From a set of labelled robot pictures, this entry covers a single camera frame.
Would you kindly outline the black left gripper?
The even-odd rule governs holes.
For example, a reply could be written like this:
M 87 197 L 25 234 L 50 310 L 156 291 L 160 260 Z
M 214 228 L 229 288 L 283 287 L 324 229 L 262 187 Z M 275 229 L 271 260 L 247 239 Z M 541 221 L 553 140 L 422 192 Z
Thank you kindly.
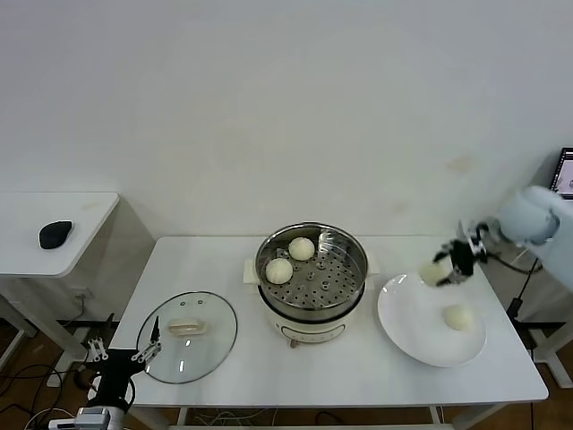
M 88 340 L 90 349 L 90 369 L 99 373 L 100 380 L 96 395 L 90 400 L 92 407 L 131 407 L 135 394 L 130 401 L 125 399 L 128 389 L 133 386 L 132 377 L 145 368 L 161 351 L 159 341 L 159 317 L 155 318 L 150 335 L 150 343 L 143 350 L 106 349 L 101 338 Z

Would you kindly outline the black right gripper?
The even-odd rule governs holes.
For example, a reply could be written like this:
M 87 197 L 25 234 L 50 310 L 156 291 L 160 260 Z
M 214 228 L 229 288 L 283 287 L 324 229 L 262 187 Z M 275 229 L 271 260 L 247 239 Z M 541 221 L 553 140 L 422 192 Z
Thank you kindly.
M 485 222 L 458 222 L 457 237 L 443 244 L 432 258 L 432 263 L 449 258 L 452 266 L 450 273 L 437 281 L 438 287 L 459 285 L 474 275 L 474 264 L 487 262 L 488 251 L 483 239 L 489 234 Z

